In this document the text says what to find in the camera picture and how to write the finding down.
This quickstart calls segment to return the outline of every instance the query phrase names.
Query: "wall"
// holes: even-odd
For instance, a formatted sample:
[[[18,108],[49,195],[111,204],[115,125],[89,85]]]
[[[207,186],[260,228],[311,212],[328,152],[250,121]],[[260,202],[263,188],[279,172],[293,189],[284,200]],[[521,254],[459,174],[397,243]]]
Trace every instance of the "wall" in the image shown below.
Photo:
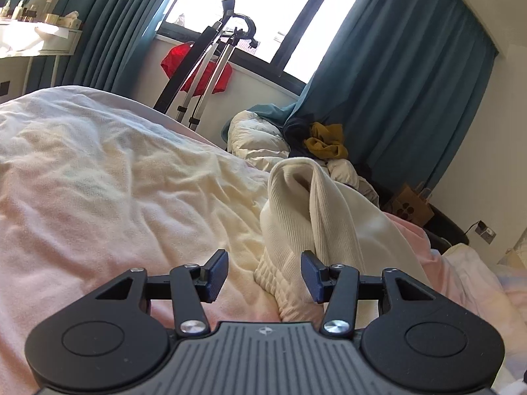
[[[491,245],[470,233],[484,261],[497,262],[527,227],[527,47],[498,56],[474,121],[431,202],[463,229],[483,220]]]
[[[155,104],[168,82],[168,77],[160,63],[176,44],[178,44],[177,41],[156,36],[139,73],[133,99],[149,107]],[[256,104],[275,104],[281,107],[289,105],[297,99],[294,93],[244,68],[236,65],[233,65],[233,68],[233,75],[227,90],[211,96],[196,131],[221,148],[225,148],[226,144],[220,137],[220,130],[233,115]],[[176,117],[177,106],[181,105],[184,97],[185,92],[180,92],[176,96],[167,113],[170,117]],[[191,101],[191,108],[193,108],[196,100],[197,98],[193,98]],[[188,126],[187,120],[190,113],[186,112],[183,119],[186,126]]]
[[[46,4],[46,0],[30,0],[30,4],[36,3],[42,10]],[[0,104],[10,99],[17,98],[22,94],[24,85],[24,77],[29,58],[3,58],[0,59],[0,83],[3,81],[10,81],[9,93],[0,97]]]

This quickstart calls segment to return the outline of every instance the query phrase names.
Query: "red cloth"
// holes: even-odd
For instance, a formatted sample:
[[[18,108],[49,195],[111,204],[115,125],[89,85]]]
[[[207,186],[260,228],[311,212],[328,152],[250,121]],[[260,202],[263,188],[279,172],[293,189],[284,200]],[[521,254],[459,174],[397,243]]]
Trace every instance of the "red cloth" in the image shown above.
[[[179,66],[181,61],[183,61],[183,58],[190,50],[191,42],[189,43],[183,43],[179,44],[176,47],[173,47],[170,49],[170,52],[168,52],[168,55],[165,56],[165,58],[161,61],[161,67],[163,68],[164,72],[167,74],[168,78],[171,78],[174,72],[176,71],[176,68]],[[207,67],[205,68],[205,72],[201,76],[201,79],[199,80],[198,87],[196,88],[196,91],[194,92],[194,96],[201,95],[205,92],[205,86],[207,85],[207,82],[209,81],[210,76],[212,76],[212,72],[214,71],[214,68],[216,67],[216,63],[209,62],[207,64]],[[185,82],[183,87],[181,88],[182,91],[188,92],[190,89],[190,84],[194,80],[194,77],[196,76],[196,72],[198,70],[198,67],[192,75],[189,77],[189,79]],[[230,76],[233,73],[233,68],[230,64],[225,65],[225,68],[223,69],[223,72],[220,75],[220,78],[218,79],[218,82],[216,83],[216,86],[214,87],[214,90],[212,93],[217,92],[223,92],[227,88],[227,83],[229,82]]]

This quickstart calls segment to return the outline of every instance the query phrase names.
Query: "white desk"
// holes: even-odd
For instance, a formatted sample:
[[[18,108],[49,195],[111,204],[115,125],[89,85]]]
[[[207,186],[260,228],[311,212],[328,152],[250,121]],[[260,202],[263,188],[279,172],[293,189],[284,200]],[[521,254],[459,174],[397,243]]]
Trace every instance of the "white desk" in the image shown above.
[[[33,57],[54,56],[51,87],[55,86],[60,56],[75,52],[82,31],[57,27],[41,22],[0,20],[0,58],[26,56],[30,58],[22,94],[26,93]]]

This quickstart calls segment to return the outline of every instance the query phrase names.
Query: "brown paper bag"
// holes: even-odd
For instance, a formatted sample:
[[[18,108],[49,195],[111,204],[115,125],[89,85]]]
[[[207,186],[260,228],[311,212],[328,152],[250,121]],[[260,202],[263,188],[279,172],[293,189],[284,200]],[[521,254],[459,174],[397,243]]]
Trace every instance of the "brown paper bag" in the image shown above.
[[[404,184],[399,193],[384,205],[383,211],[422,227],[434,216],[427,200],[423,198],[426,197],[423,194],[425,190],[418,194],[408,184]]]

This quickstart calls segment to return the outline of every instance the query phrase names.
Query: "black window frame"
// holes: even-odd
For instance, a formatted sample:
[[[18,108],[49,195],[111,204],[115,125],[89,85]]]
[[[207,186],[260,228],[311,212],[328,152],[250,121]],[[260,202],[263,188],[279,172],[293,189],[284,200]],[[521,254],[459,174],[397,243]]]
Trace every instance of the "black window frame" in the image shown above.
[[[180,25],[175,25],[174,23],[166,22],[167,16],[172,11],[176,1],[177,0],[173,1],[172,6],[170,6],[170,9],[167,11],[157,34],[179,42],[195,41],[201,33],[184,28]],[[284,68],[323,2],[324,0],[307,0],[270,63],[238,48],[234,50],[229,61],[254,72],[258,76],[261,76],[294,94],[300,95],[306,84],[285,72]],[[220,43],[218,46],[218,54],[222,50],[222,46],[222,43]]]

